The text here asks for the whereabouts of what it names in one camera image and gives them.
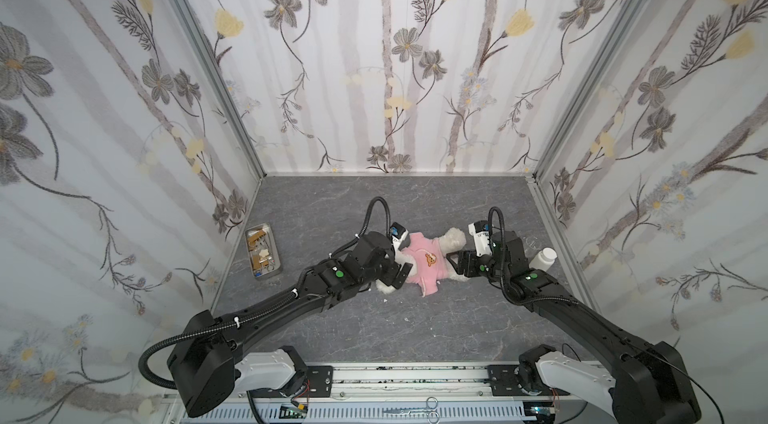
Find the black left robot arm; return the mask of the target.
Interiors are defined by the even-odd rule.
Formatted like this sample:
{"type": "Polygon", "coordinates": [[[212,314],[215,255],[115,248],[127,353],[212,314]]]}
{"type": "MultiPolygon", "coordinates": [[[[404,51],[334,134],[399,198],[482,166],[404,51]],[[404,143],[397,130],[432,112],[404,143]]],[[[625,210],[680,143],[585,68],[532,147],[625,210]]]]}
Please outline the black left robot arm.
{"type": "Polygon", "coordinates": [[[138,370],[150,383],[178,393],[186,413],[200,417],[231,395],[255,390],[298,391],[309,377],[291,346],[263,357],[251,350],[263,339],[306,316],[330,310],[379,281],[399,289],[411,267],[395,260],[408,239],[391,220],[382,233],[362,227],[348,243],[304,269],[292,287],[244,309],[193,316],[183,333],[161,340],[139,357],[138,370]]]}

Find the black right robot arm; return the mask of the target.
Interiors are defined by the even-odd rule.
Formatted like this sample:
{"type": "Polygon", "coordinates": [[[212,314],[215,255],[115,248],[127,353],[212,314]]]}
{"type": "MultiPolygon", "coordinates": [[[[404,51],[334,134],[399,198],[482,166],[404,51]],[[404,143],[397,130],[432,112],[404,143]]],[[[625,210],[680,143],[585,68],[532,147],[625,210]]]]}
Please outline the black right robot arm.
{"type": "Polygon", "coordinates": [[[619,423],[697,423],[702,417],[680,353],[670,344],[651,344],[609,322],[574,297],[549,274],[557,253],[544,248],[529,259],[516,236],[482,232],[478,249],[449,254],[457,274],[482,277],[505,300],[555,324],[598,361],[591,366],[549,345],[520,355],[512,380],[522,392],[561,390],[580,398],[619,423]]]}

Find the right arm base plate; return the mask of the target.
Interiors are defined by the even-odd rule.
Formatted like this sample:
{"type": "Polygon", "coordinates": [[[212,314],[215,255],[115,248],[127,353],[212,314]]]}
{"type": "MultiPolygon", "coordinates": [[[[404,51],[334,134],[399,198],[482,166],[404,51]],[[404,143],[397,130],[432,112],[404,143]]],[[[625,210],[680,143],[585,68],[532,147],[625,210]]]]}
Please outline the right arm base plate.
{"type": "Polygon", "coordinates": [[[494,397],[549,397],[553,390],[546,386],[533,365],[496,364],[487,367],[488,384],[494,397]]]}

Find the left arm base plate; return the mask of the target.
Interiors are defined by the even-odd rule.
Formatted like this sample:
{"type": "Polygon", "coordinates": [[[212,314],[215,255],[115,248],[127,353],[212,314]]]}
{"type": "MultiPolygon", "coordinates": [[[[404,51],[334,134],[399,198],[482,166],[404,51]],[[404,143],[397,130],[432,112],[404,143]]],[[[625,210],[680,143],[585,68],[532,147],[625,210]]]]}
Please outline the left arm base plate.
{"type": "Polygon", "coordinates": [[[280,389],[256,389],[250,394],[255,398],[329,398],[333,376],[332,366],[309,366],[306,370],[300,370],[280,389]]]}

